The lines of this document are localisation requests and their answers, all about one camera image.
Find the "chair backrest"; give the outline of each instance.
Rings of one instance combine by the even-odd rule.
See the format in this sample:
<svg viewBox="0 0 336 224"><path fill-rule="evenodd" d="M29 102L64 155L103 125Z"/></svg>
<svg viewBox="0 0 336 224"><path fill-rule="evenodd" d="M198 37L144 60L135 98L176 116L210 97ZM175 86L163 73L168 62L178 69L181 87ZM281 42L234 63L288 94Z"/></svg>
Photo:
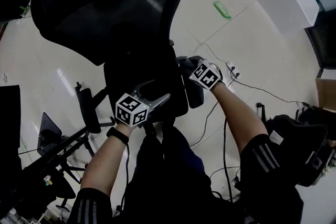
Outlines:
<svg viewBox="0 0 336 224"><path fill-rule="evenodd" d="M101 65L132 49L169 44L180 0L32 0L46 39Z"/></svg>

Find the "white power strip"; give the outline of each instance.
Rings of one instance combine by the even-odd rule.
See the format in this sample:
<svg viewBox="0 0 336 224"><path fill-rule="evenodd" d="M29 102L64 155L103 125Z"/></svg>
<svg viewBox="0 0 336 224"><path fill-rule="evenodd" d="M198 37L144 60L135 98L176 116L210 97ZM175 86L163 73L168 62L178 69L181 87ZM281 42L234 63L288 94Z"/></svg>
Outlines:
<svg viewBox="0 0 336 224"><path fill-rule="evenodd" d="M232 75L233 78L240 78L242 73L240 73L237 69L237 67L232 63L232 62L227 62L226 66L229 70L229 77L230 77L230 73Z"/></svg>

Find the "striped sleeve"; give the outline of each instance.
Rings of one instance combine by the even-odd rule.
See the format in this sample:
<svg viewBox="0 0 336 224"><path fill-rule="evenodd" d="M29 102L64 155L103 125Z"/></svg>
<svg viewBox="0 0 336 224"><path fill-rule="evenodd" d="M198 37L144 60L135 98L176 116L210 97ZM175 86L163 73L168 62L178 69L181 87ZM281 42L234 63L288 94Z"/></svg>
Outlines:
<svg viewBox="0 0 336 224"><path fill-rule="evenodd" d="M67 223L69 224L101 224L112 220L110 198L99 190L81 189Z"/></svg>

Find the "wristband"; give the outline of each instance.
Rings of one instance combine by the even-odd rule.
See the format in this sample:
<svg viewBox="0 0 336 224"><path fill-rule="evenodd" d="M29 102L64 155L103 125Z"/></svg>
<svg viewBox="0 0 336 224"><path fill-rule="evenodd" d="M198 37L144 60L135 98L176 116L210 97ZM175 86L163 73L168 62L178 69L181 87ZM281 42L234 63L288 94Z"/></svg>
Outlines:
<svg viewBox="0 0 336 224"><path fill-rule="evenodd" d="M121 142L124 143L125 145L127 145L128 141L129 141L129 137L128 136L126 136L123 133L119 132L114 127L110 128L110 130L107 132L106 136L107 137L115 136L116 138L118 138L119 140L121 140Z"/></svg>

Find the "floor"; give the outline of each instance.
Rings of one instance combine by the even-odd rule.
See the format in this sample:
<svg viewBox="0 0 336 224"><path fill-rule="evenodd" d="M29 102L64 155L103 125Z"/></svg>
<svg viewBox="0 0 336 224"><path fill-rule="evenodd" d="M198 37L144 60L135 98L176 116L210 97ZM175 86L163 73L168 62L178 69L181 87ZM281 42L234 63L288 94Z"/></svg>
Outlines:
<svg viewBox="0 0 336 224"><path fill-rule="evenodd" d="M214 8L212 2L221 1L232 19L226 19ZM175 52L180 55L201 55L216 62L229 81L224 61L231 61L239 69L242 83L263 88L288 101L304 101L317 104L315 77L319 70L310 41L302 30L282 35L268 15L255 0L182 0L171 27L171 39ZM22 144L20 152L37 146L42 113L46 112L61 128L64 135L71 135L84 126L77 97L76 82L91 89L93 94L105 87L103 66L95 66L75 52L53 44L39 34L32 18L11 22L0 41L0 72L4 80L0 85L19 84L22 99ZM297 105L284 103L260 90L233 83L234 91L254 110L256 102L266 106L267 116L295 115ZM179 128L190 143L201 137L205 118L215 104L211 93L205 93L205 103L190 109L178 118ZM98 107L101 122L108 122L112 115L108 98ZM209 117L205 136L193 147L202 158L208 175L223 167L224 114L219 106ZM97 150L106 140L106 129L99 135L91 135L90 143ZM144 132L136 129L130 139L130 176L135 168L135 157L144 138ZM36 152L20 155L25 167L35 161ZM112 208L120 204L125 188L125 160L123 156L117 180L112 191ZM238 150L228 131L227 166L239 166ZM84 167L90 161L88 152L81 148L72 156L73 165ZM238 168L229 169L233 179ZM79 185L67 176L75 191ZM212 177L212 189L228 198L224 171ZM234 195L238 194L233 187ZM68 201L71 207L74 200ZM51 210L59 214L55 204Z"/></svg>

